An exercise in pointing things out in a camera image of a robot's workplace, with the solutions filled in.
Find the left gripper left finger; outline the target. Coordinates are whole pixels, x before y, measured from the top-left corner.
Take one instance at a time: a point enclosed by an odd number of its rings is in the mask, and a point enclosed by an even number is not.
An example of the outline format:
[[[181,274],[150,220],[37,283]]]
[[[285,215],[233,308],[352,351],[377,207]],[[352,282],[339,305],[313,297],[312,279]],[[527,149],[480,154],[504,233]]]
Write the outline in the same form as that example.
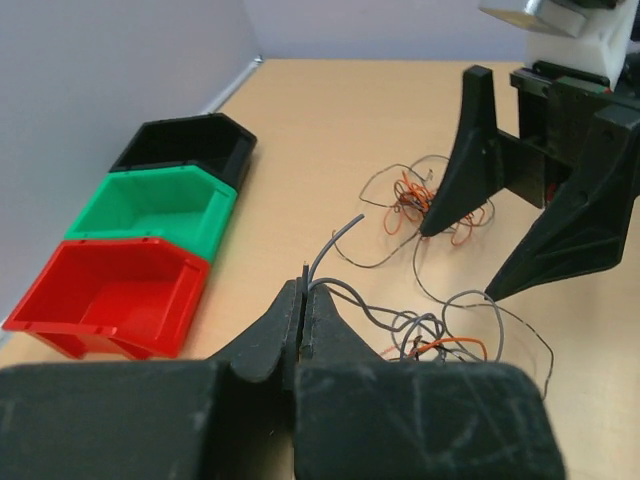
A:
[[[202,360],[41,363],[1,372],[5,479],[290,479],[294,349],[287,281]]]

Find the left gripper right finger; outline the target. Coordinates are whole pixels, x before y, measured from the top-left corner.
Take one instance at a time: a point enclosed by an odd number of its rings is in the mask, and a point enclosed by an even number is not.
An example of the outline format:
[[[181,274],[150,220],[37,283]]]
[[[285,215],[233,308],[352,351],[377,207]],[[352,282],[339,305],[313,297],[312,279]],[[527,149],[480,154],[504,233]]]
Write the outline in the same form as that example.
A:
[[[342,318],[324,288],[307,299],[296,369],[299,479],[562,479],[541,395],[503,363],[387,362],[356,334],[324,340]]]

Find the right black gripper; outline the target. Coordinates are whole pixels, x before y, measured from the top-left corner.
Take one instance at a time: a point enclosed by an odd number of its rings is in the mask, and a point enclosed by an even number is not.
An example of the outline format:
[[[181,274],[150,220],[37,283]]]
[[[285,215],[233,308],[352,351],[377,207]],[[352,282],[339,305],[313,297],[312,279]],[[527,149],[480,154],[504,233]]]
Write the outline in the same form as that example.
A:
[[[486,287],[494,300],[618,265],[639,196],[637,52],[616,85],[542,60],[513,71],[510,83],[519,138],[497,128],[493,71],[464,71],[453,149],[420,226],[435,236],[503,189],[537,208],[553,198]]]

